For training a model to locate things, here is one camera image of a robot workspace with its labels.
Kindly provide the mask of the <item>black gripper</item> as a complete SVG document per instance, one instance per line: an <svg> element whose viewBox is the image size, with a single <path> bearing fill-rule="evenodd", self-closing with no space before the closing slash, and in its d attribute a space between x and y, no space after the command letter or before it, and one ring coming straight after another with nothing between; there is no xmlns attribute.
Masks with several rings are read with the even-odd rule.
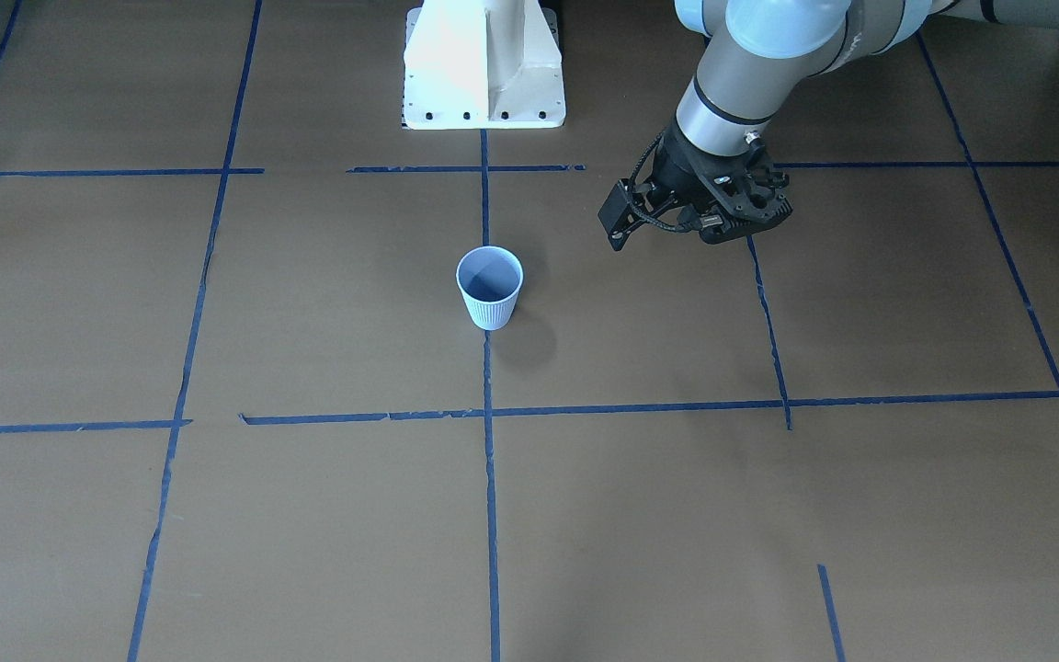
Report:
<svg viewBox="0 0 1059 662"><path fill-rule="evenodd" d="M660 221L664 214L675 212L677 220L664 226L697 231L701 215L719 207L756 221L761 212L791 207L783 192L789 184L790 177L774 166L756 131L744 135L743 153L719 156L695 147L672 124L658 139L651 175L644 183L615 181L598 218L607 243L620 252L639 227L647 223L644 217Z"/></svg>

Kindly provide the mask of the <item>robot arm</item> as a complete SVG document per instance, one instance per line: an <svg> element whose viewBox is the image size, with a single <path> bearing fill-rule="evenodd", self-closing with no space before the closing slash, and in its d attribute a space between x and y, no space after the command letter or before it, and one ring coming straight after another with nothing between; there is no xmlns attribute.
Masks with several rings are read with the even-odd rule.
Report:
<svg viewBox="0 0 1059 662"><path fill-rule="evenodd" d="M647 225L718 245L786 221L789 177L762 135L802 80L882 54L930 17L1059 29L1059 1L678 1L674 8L708 42L674 119L602 204L615 251Z"/></svg>

